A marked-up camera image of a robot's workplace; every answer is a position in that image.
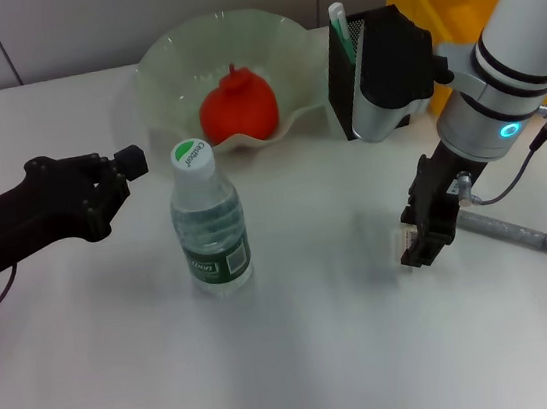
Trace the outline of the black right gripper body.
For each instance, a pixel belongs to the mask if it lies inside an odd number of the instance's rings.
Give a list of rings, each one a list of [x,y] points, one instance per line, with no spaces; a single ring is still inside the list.
[[[487,163],[461,157],[439,142],[432,156],[423,154],[417,165],[408,205],[401,215],[404,224],[416,226],[412,247],[452,242],[460,208],[457,196],[448,190],[459,174],[478,180]]]

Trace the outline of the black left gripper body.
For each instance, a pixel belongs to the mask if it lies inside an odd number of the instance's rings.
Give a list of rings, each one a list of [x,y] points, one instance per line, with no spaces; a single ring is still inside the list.
[[[106,165],[96,153],[26,162],[21,183],[0,195],[0,273],[61,239],[108,236],[110,223],[94,201]]]

